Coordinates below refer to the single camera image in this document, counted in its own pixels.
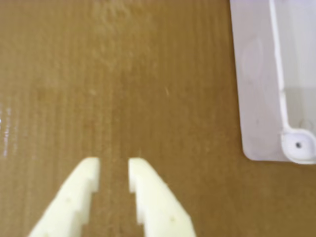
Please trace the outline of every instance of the brown cardboard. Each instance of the brown cardboard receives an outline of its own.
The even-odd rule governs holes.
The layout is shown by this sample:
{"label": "brown cardboard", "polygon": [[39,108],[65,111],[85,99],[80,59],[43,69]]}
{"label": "brown cardboard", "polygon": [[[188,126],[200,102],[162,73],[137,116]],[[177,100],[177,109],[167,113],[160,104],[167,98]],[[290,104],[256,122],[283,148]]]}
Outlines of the brown cardboard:
{"label": "brown cardboard", "polygon": [[84,157],[89,237],[140,237],[146,158],[199,237],[316,233],[316,170],[241,150],[228,0],[0,2],[0,236],[26,236]]}

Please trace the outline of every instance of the corrugated cardboard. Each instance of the corrugated cardboard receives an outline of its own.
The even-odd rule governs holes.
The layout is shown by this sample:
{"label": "corrugated cardboard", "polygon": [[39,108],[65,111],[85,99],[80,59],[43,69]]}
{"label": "corrugated cardboard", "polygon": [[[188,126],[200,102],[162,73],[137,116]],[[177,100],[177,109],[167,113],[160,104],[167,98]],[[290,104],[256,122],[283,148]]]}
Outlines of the corrugated cardboard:
{"label": "corrugated cardboard", "polygon": [[84,157],[89,237],[139,237],[146,158],[199,237],[316,233],[316,170],[241,150],[228,0],[0,2],[0,236],[26,236]]}

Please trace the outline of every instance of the white plastic tray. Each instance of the white plastic tray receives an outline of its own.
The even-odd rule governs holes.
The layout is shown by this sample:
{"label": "white plastic tray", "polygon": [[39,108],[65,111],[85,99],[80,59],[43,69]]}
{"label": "white plastic tray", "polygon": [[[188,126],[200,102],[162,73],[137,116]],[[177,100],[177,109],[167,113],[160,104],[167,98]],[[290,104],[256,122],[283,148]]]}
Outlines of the white plastic tray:
{"label": "white plastic tray", "polygon": [[244,153],[316,163],[316,0],[231,0]]}

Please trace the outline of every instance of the white plastic container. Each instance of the white plastic container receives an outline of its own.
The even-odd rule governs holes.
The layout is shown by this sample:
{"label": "white plastic container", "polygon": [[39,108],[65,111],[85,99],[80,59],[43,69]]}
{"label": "white plastic container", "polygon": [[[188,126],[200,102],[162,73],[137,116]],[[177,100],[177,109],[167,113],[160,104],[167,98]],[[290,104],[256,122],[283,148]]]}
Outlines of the white plastic container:
{"label": "white plastic container", "polygon": [[316,0],[231,0],[243,150],[316,163]]}

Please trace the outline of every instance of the screw hole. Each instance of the screw hole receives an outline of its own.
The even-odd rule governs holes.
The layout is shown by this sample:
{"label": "screw hole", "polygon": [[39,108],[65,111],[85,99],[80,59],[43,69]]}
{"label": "screw hole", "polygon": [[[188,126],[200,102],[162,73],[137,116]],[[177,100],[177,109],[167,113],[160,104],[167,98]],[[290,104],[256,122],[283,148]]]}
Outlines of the screw hole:
{"label": "screw hole", "polygon": [[295,143],[295,146],[300,149],[300,148],[302,148],[302,143],[297,142],[297,143]]}

